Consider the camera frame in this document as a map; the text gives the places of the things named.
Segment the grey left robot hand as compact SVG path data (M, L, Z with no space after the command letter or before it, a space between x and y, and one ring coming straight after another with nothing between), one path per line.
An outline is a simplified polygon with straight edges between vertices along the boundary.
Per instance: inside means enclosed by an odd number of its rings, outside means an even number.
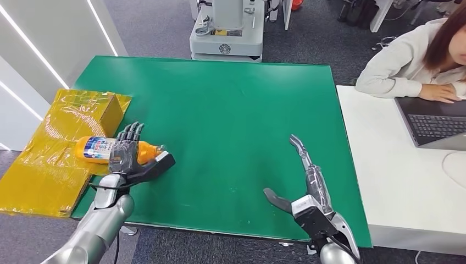
M109 156L109 172L129 175L141 170L137 158L139 139L143 127L143 123L134 122L118 132Z

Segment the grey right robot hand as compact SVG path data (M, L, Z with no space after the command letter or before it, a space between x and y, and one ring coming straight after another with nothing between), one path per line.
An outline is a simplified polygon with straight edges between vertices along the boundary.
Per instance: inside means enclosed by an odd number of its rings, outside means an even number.
M279 197L272 189L265 188L263 192L267 200L294 217L306 209L316 207L326 218L332 219L335 212L320 167L312 162L304 143L296 135L290 136L290 143L295 147L304 167L306 194L295 201L289 201Z

